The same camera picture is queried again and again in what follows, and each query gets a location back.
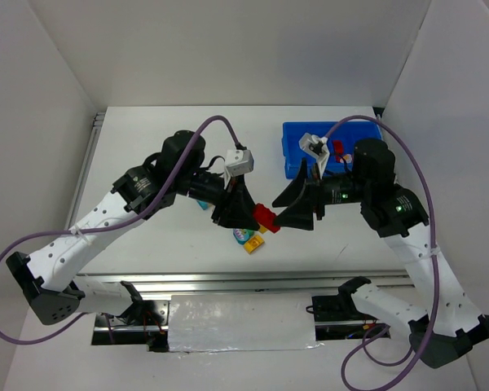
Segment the red rounded lego brick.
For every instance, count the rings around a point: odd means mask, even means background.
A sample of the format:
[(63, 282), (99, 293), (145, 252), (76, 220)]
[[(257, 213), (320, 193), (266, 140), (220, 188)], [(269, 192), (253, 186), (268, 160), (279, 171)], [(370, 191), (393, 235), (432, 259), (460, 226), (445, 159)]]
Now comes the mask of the red rounded lego brick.
[(333, 140), (333, 153), (337, 158), (342, 158), (344, 156), (344, 147), (341, 140)]

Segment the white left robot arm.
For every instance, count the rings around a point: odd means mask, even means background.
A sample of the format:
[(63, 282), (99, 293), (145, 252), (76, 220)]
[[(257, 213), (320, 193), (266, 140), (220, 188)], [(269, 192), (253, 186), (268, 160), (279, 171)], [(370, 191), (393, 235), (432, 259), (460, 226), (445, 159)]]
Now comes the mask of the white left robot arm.
[(145, 212), (150, 219), (172, 206), (178, 195), (213, 205), (211, 218), (218, 226), (259, 228), (245, 185), (245, 175), (253, 171), (251, 151), (242, 146), (228, 151), (222, 174), (212, 173), (202, 165), (203, 138), (183, 154), (192, 136), (190, 130), (176, 132), (163, 142), (160, 152), (128, 169), (99, 204), (71, 227), (69, 235), (33, 253), (15, 252), (7, 258), (7, 267), (42, 324), (57, 324), (77, 312), (106, 313), (129, 322), (141, 317), (151, 305), (132, 283), (101, 283), (79, 272), (120, 236), (139, 226), (131, 218)]

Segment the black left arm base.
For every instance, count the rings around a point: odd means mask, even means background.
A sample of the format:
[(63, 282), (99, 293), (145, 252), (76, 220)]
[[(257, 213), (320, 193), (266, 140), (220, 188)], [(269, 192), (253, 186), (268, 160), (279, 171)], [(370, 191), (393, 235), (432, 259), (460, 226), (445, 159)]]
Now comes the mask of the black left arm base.
[(122, 316), (97, 314), (93, 346), (141, 345), (153, 353), (170, 351), (168, 342), (170, 300), (144, 301)]

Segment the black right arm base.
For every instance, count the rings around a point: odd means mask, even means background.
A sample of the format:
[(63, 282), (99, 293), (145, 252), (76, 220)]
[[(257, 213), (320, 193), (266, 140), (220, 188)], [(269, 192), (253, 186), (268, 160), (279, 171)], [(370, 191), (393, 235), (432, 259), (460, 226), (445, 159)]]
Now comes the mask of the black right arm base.
[(313, 296), (306, 312), (313, 316), (317, 341), (362, 339), (367, 330), (380, 323), (371, 315), (348, 310), (338, 295)]

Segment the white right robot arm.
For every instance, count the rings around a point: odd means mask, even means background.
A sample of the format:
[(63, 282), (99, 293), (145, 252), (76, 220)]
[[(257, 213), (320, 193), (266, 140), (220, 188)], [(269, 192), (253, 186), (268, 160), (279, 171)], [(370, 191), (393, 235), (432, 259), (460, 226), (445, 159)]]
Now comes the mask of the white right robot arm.
[[(282, 210), (273, 223), (311, 231), (325, 206), (358, 203), (363, 219), (403, 263), (427, 307), (401, 301), (370, 279), (355, 277), (336, 296), (313, 298), (315, 320), (339, 314), (378, 319), (407, 337), (414, 351), (425, 341), (421, 361), (439, 368), (489, 339), (489, 314), (469, 299), (440, 248), (433, 246), (433, 219), (418, 197), (395, 181), (394, 164), (394, 153), (377, 138), (355, 143), (352, 169), (343, 174), (321, 178), (317, 165), (302, 160), (297, 176), (272, 202)], [(438, 307), (435, 317), (430, 314), (433, 305)]]

